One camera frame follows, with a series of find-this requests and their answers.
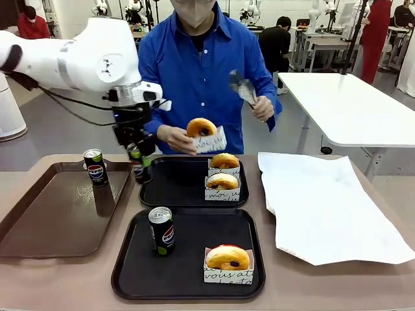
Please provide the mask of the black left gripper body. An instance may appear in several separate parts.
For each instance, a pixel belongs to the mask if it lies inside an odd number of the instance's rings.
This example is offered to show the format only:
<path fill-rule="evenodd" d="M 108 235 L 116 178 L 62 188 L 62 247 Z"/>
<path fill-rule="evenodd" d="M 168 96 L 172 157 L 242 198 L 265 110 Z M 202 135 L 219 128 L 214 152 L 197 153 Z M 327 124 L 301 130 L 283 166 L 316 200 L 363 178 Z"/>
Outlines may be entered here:
<path fill-rule="evenodd" d="M 142 155 L 150 156 L 156 151 L 156 137 L 145 129 L 151 120 L 149 106 L 112 108 L 115 124 L 112 126 L 118 143 L 124 147 L 134 144 Z"/>

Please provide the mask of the person right hand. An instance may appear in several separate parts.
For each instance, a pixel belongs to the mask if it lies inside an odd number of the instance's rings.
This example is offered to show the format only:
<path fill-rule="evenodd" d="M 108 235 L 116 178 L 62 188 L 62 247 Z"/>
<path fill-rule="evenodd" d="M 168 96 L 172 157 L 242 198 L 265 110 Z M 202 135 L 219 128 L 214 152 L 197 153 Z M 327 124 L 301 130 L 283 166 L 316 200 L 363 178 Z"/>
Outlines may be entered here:
<path fill-rule="evenodd" d="M 187 136 L 184 129 L 162 124 L 158 128 L 157 136 L 159 140 L 167 143 L 174 151 L 192 156 L 197 154 L 193 139 Z"/>

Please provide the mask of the person left hand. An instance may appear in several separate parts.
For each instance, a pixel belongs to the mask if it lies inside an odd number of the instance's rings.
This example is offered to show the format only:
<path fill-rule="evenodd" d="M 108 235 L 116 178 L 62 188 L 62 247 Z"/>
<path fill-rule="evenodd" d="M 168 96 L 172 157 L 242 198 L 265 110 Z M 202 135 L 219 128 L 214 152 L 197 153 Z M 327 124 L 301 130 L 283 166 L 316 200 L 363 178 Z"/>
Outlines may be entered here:
<path fill-rule="evenodd" d="M 253 116 L 261 122 L 266 122 L 274 115 L 274 107 L 270 99 L 266 96 L 257 97 L 257 101 L 252 109 Z"/>

